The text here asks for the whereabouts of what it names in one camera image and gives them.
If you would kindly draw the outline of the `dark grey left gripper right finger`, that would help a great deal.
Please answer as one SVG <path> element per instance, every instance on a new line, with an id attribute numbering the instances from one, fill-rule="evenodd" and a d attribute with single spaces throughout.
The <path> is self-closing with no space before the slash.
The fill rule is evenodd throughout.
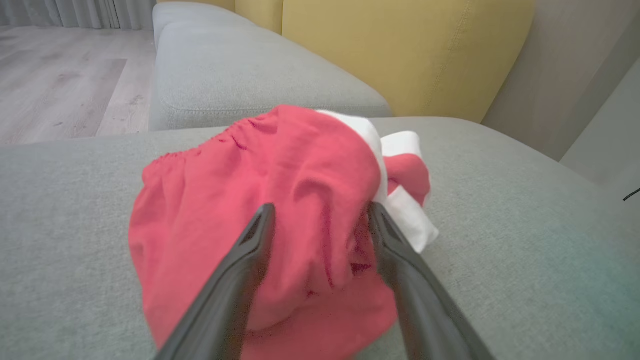
<path id="1" fill-rule="evenodd" d="M 368 228 L 377 273 L 395 298 L 411 360 L 492 360 L 494 356 L 384 205 L 371 202 Z"/>

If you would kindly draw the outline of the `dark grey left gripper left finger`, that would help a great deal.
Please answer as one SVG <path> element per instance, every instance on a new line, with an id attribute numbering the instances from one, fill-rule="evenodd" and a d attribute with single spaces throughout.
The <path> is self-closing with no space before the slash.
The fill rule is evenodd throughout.
<path id="1" fill-rule="evenodd" d="M 240 359 L 250 308 L 268 269 L 275 217 L 273 203 L 258 208 L 156 359 Z"/>

